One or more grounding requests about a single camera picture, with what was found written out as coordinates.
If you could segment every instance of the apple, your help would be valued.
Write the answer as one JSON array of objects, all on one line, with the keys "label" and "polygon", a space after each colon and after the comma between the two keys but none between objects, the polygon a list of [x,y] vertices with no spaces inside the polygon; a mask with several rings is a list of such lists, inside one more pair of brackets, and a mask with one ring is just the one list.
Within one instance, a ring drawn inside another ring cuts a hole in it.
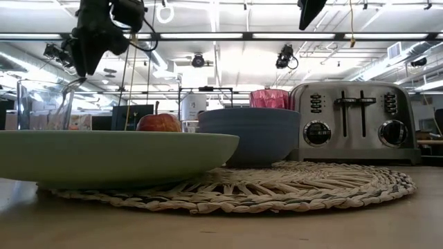
[{"label": "apple", "polygon": [[180,122],[170,114],[159,114],[160,102],[155,102],[155,114],[149,114],[140,119],[137,131],[171,131],[180,132]]}]

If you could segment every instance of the gray bowl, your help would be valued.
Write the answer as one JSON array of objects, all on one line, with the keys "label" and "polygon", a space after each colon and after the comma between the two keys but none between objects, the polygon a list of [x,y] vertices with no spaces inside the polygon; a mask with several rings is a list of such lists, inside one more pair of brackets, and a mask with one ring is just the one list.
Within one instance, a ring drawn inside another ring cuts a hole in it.
[{"label": "gray bowl", "polygon": [[231,167],[270,167],[298,146],[300,114],[270,108],[206,111],[199,116],[199,132],[240,137]]}]

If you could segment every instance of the round placemat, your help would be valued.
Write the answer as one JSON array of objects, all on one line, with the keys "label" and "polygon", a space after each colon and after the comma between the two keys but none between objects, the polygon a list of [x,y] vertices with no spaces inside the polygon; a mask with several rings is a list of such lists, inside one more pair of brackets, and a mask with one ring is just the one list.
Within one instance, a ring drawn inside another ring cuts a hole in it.
[{"label": "round placemat", "polygon": [[412,194],[410,176],[360,165],[280,162],[268,169],[220,167],[188,181],[146,190],[50,190],[67,199],[150,211],[258,213],[357,208]]}]

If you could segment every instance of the stainless steel toaster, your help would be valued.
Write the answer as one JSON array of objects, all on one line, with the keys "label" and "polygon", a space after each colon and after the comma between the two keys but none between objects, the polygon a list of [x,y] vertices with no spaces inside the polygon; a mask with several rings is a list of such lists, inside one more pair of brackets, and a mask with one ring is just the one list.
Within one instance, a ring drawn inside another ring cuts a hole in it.
[{"label": "stainless steel toaster", "polygon": [[409,95],[395,84],[301,84],[291,92],[289,107],[301,113],[300,142],[290,160],[420,162]]}]

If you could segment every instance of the green bowl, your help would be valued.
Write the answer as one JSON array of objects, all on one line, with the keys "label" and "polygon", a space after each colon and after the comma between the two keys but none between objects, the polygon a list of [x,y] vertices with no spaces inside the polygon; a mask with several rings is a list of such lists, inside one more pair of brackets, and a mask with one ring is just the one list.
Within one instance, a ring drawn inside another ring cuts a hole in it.
[{"label": "green bowl", "polygon": [[0,178],[64,189],[171,183],[222,166],[237,136],[142,131],[0,131]]}]

